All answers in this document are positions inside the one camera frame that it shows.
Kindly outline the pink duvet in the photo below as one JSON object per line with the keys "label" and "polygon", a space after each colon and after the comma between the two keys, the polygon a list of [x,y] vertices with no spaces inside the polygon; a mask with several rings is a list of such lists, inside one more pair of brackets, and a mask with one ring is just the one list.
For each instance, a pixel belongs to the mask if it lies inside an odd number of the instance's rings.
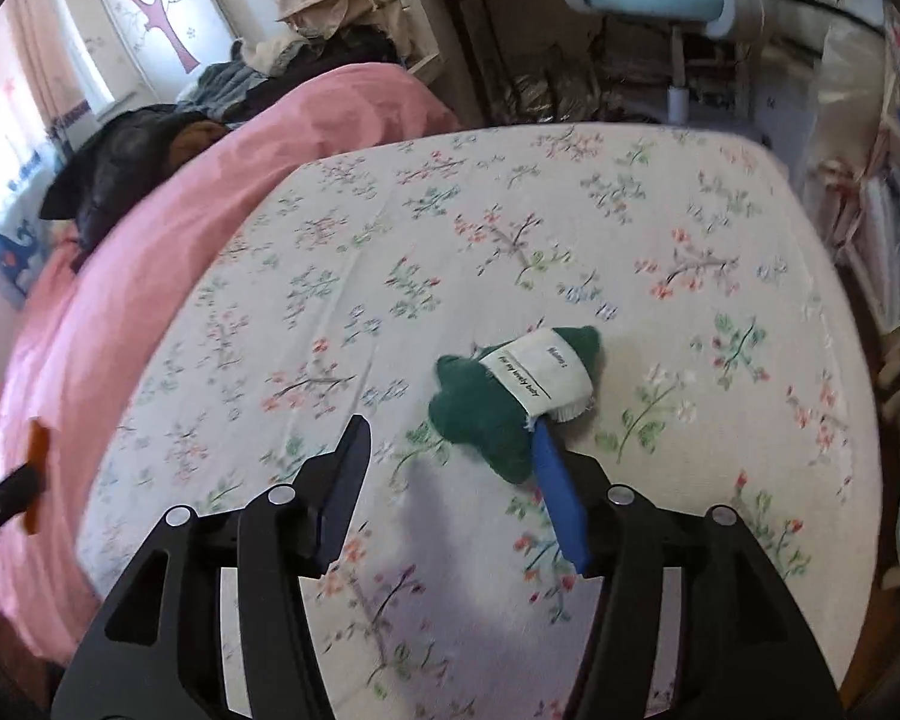
{"label": "pink duvet", "polygon": [[459,125],[409,71],[341,67],[182,167],[80,268],[74,244],[53,252],[1,382],[0,479],[22,460],[30,419],[50,427],[52,447],[38,532],[0,532],[0,655],[14,665],[73,656],[97,610],[76,538],[98,465],[176,311],[238,226],[297,167]]}

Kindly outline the black jacket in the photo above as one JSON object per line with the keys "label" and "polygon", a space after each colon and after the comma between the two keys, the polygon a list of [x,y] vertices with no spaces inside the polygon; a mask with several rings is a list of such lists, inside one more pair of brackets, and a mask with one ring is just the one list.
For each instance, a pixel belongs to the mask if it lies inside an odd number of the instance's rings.
{"label": "black jacket", "polygon": [[40,218],[72,221],[79,271],[112,229],[229,129],[199,110],[158,104],[119,114],[94,133],[46,190]]}

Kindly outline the pile of clothes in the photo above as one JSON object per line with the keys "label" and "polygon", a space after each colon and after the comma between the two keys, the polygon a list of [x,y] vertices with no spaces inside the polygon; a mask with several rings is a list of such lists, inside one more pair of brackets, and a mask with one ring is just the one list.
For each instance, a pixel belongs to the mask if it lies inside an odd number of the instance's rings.
{"label": "pile of clothes", "polygon": [[397,46],[373,26],[346,26],[328,39],[302,41],[284,49],[270,71],[251,68],[237,50],[212,64],[175,103],[176,112],[199,112],[235,127],[267,110],[297,86],[327,71],[354,64],[404,65]]}

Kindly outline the beige hat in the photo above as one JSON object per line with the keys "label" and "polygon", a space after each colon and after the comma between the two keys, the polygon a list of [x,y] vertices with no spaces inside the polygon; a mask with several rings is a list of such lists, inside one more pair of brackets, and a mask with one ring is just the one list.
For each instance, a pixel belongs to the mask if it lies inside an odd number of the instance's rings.
{"label": "beige hat", "polygon": [[295,31],[331,37],[345,26],[372,26],[393,43],[408,43],[413,30],[401,0],[276,0],[278,20]]}

